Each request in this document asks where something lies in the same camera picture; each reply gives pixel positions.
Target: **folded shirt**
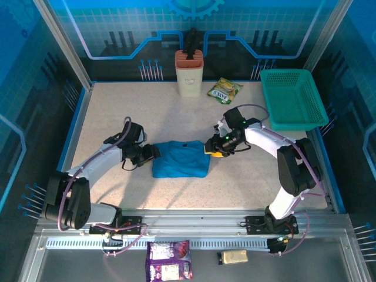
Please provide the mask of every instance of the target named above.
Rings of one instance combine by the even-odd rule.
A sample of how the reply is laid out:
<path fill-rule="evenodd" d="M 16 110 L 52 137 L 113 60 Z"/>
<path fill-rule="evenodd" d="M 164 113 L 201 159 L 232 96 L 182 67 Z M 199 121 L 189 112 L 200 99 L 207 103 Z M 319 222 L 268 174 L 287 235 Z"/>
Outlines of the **folded shirt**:
<path fill-rule="evenodd" d="M 204 143 L 200 141 L 155 144 L 160 157 L 153 161 L 153 177 L 205 177 L 209 170 L 210 155 L 204 153 Z"/>

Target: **teal basket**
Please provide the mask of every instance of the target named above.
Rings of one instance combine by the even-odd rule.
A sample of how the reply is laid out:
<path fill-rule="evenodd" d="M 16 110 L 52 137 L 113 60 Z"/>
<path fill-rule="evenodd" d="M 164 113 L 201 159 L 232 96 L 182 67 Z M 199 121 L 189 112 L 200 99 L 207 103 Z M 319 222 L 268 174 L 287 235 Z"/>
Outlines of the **teal basket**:
<path fill-rule="evenodd" d="M 272 129 L 309 131 L 328 123 L 328 115 L 308 70 L 266 69 L 260 76 Z"/>

